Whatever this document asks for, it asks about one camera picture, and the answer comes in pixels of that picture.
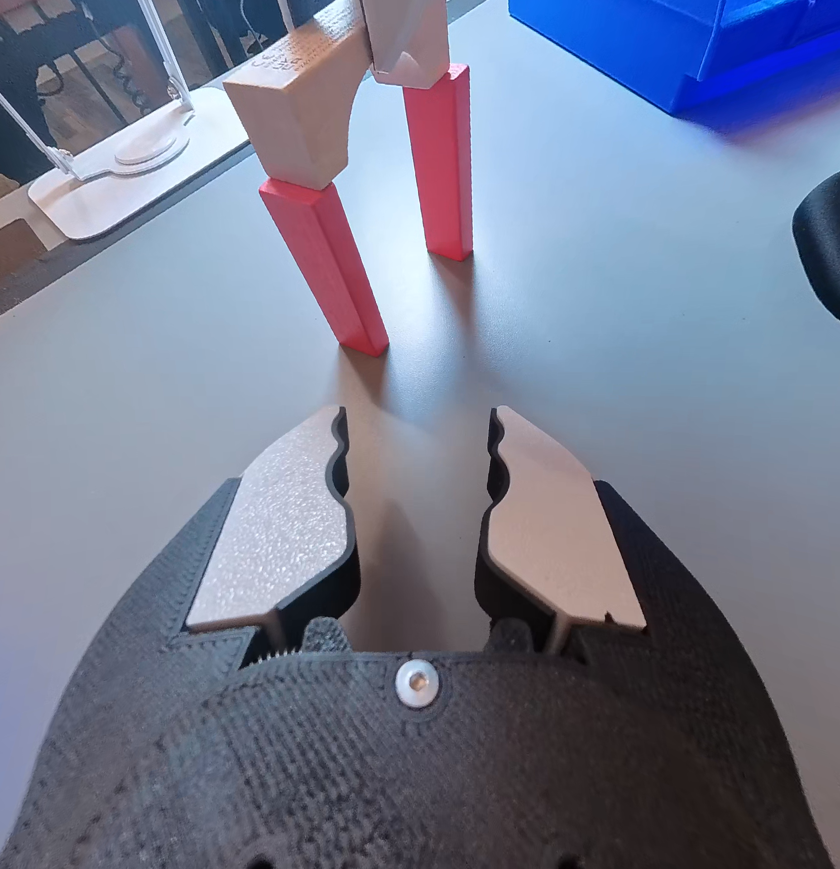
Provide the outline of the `blue plastic bin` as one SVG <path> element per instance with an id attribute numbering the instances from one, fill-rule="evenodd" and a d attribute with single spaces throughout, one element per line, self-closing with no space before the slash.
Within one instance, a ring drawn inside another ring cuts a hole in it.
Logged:
<path id="1" fill-rule="evenodd" d="M 670 115 L 840 49 L 840 1 L 510 1 L 509 13 Z"/>

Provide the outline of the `black mesh wrist rest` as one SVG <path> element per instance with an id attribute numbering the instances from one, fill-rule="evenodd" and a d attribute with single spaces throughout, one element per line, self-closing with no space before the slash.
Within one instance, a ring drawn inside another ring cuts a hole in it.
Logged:
<path id="1" fill-rule="evenodd" d="M 792 230 L 811 288 L 840 321 L 840 172 L 804 198 L 793 215 Z"/>

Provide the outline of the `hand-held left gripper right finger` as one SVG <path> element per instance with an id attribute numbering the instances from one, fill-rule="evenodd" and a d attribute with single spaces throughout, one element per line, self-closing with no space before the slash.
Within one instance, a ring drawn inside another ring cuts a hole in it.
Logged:
<path id="1" fill-rule="evenodd" d="M 595 480 L 511 407 L 490 411 L 491 503 L 481 519 L 475 597 L 492 625 L 521 621 L 529 648 L 558 654 L 576 626 L 637 634 L 647 619 Z"/>

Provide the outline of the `natural wood arch block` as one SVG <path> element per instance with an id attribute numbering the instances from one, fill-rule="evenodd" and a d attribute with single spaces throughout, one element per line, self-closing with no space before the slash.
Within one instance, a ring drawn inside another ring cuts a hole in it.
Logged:
<path id="1" fill-rule="evenodd" d="M 224 79 L 270 178 L 322 190 L 347 167 L 350 115 L 371 65 L 361 5 L 341 1 Z"/>

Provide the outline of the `white document stand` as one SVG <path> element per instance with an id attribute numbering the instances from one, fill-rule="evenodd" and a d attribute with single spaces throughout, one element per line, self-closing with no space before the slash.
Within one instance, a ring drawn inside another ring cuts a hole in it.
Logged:
<path id="1" fill-rule="evenodd" d="M 27 199 L 72 241 L 108 233 L 249 137 L 223 89 L 191 90 L 154 2 L 139 6 L 167 74 L 170 99 L 78 155 L 46 144 L 0 91 L 0 105 L 52 168 L 24 187 Z"/>

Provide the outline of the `red wooden plank block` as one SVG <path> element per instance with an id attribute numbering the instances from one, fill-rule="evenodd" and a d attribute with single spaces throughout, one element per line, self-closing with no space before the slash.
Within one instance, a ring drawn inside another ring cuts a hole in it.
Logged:
<path id="1" fill-rule="evenodd" d="M 335 184 L 312 190 L 270 178 L 259 193 L 337 341 L 383 354 L 389 337 Z"/>
<path id="2" fill-rule="evenodd" d="M 452 63 L 403 99 L 427 250 L 463 262 L 473 252 L 469 66 Z"/>

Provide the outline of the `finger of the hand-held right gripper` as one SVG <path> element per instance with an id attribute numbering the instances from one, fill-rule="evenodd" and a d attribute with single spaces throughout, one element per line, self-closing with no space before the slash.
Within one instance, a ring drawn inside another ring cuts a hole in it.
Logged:
<path id="1" fill-rule="evenodd" d="M 448 71 L 445 1 L 361 1 L 360 6 L 375 81 L 430 89 Z"/>

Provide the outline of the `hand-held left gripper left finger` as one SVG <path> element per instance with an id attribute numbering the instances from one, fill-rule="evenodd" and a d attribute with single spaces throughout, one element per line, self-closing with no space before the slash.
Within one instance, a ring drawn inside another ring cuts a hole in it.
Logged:
<path id="1" fill-rule="evenodd" d="M 192 634 L 262 629 L 278 652 L 360 593 L 347 410 L 326 406 L 245 469 L 186 617 Z"/>

